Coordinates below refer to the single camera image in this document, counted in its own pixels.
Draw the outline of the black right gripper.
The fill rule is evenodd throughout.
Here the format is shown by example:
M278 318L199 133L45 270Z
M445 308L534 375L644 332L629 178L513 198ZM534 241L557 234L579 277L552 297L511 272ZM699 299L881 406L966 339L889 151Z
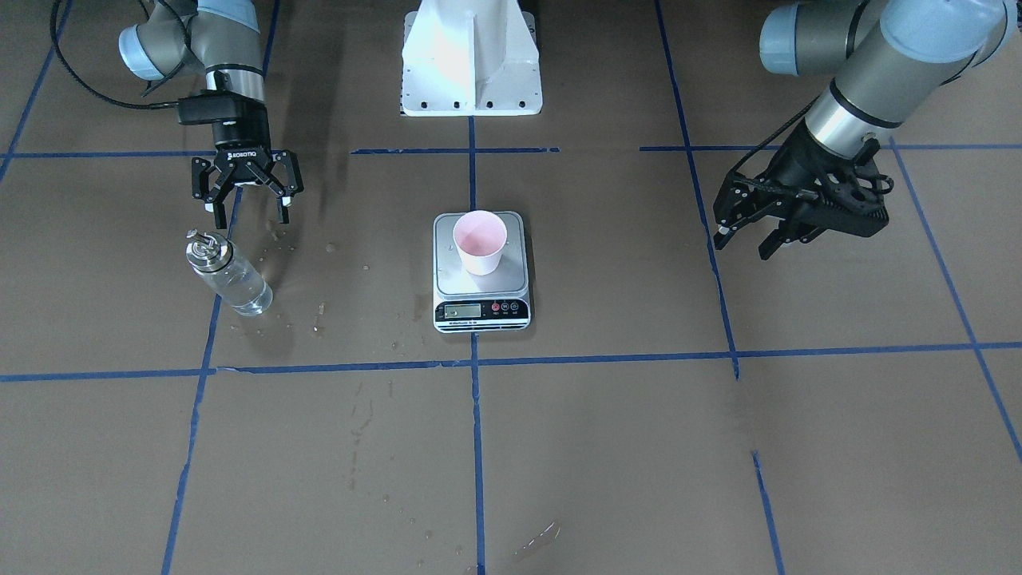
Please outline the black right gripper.
M271 153L267 126L212 125L216 159L191 159L191 196L212 215L226 215L225 201L238 184L258 183L276 199L280 224L291 222L291 205L304 190L299 157L291 150Z

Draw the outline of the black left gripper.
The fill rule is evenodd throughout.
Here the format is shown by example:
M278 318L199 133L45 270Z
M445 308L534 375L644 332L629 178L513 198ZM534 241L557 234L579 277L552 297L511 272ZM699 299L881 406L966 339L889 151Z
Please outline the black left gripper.
M723 250L737 232L766 215L776 218L778 227L757 248L762 260L770 259L783 245L808 244L821 236L827 229L808 212L811 201L817 200L810 154L818 146L825 149L815 141L806 125L797 124L759 175L749 177L740 167L760 147L731 167L713 200L713 218L718 225L713 248Z

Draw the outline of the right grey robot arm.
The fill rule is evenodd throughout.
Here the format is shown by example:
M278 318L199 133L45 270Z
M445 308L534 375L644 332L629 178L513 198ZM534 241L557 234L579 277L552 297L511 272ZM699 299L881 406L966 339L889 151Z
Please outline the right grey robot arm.
M225 200L238 186L263 186L276 200L279 222L291 219L303 191L297 156L271 148L265 103L263 48L251 1L157 1L146 22L118 36L128 69L151 84L200 75L205 87L172 102L183 126L210 126L215 156L191 161L191 196L228 226Z

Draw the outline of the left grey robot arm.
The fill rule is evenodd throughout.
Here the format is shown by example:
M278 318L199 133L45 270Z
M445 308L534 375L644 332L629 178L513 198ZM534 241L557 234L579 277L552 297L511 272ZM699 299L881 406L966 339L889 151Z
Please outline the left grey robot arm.
M766 217L778 226L759 245L824 232L870 237L888 223L892 179L875 156L939 87L996 55L1018 29L1015 1L818 1L770 12L759 38L763 68L829 75L827 87L775 133L782 139L759 174L730 167L713 218L713 247Z

